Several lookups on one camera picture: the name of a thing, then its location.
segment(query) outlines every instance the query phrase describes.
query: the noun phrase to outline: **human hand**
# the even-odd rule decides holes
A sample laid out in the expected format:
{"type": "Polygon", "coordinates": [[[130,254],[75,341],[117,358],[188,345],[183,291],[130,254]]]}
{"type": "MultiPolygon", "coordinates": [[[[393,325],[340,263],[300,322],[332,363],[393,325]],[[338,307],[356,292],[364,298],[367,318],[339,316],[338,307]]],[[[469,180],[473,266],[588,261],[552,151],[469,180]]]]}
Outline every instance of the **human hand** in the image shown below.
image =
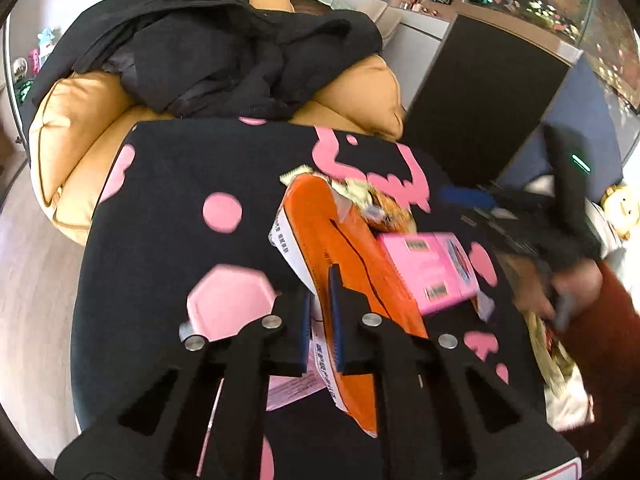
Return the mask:
{"type": "MultiPolygon", "coordinates": [[[[533,312],[542,319],[553,319],[556,311],[546,297],[543,283],[536,264],[529,258],[502,254],[500,262],[507,264],[516,275],[513,303],[521,312],[533,312]]],[[[602,273],[593,260],[584,259],[565,272],[558,272],[551,278],[558,294],[570,294],[575,298],[572,317],[578,316],[600,295],[602,273]]]]}

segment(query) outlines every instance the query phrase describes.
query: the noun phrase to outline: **fish tank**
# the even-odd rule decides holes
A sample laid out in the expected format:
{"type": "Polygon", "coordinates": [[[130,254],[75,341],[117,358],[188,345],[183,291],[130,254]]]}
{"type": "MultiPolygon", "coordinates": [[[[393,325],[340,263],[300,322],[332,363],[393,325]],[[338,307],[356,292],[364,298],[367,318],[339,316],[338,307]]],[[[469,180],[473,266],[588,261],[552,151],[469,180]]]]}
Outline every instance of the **fish tank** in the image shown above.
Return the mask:
{"type": "Polygon", "coordinates": [[[489,9],[532,23],[584,50],[623,113],[640,111],[640,38],[617,0],[489,0],[489,9]]]}

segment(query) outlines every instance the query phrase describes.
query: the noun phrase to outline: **red-brown fabric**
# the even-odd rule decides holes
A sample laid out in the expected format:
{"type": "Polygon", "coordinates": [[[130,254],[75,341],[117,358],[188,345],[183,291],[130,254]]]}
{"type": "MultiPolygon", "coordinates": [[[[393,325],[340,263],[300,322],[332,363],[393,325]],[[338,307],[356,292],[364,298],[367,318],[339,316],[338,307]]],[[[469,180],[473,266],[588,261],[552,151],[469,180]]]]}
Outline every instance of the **red-brown fabric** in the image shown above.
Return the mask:
{"type": "Polygon", "coordinates": [[[559,335],[593,396],[595,423],[563,436],[588,466],[611,443],[630,411],[640,405],[640,316],[631,297],[605,264],[596,302],[559,335]]]}

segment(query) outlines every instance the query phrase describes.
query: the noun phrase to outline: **green light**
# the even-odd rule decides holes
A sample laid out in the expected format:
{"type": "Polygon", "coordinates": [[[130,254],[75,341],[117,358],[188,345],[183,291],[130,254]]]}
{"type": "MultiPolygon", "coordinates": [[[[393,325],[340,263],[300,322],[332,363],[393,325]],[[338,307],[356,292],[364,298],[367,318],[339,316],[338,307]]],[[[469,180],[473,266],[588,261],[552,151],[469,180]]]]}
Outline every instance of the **green light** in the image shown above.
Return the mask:
{"type": "Polygon", "coordinates": [[[578,167],[580,167],[581,170],[583,170],[585,173],[591,173],[591,168],[589,166],[587,166],[584,163],[584,161],[580,159],[580,157],[578,157],[577,155],[573,155],[572,154],[571,158],[578,165],[578,167]]]}

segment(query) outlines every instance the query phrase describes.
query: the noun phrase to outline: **silver screw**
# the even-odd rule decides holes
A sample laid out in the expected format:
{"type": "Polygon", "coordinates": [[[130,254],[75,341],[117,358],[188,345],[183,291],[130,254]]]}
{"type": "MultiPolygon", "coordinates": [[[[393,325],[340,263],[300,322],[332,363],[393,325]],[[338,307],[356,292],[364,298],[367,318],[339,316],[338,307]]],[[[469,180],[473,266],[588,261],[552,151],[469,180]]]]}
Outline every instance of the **silver screw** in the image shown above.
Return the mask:
{"type": "Polygon", "coordinates": [[[204,345],[206,345],[207,340],[203,338],[201,335],[191,335],[187,339],[184,340],[184,347],[189,352],[197,352],[198,350],[202,350],[204,345]]]}
{"type": "Polygon", "coordinates": [[[265,328],[277,328],[282,324],[282,320],[279,316],[274,316],[270,314],[269,316],[264,316],[262,318],[262,326],[265,328]]]}
{"type": "Polygon", "coordinates": [[[458,340],[456,336],[451,334],[442,334],[438,338],[438,344],[447,350],[451,350],[458,346],[458,340]]]}
{"type": "Polygon", "coordinates": [[[380,324],[382,323],[382,318],[375,312],[369,312],[368,314],[362,316],[362,322],[367,326],[380,326],[380,324]]]}

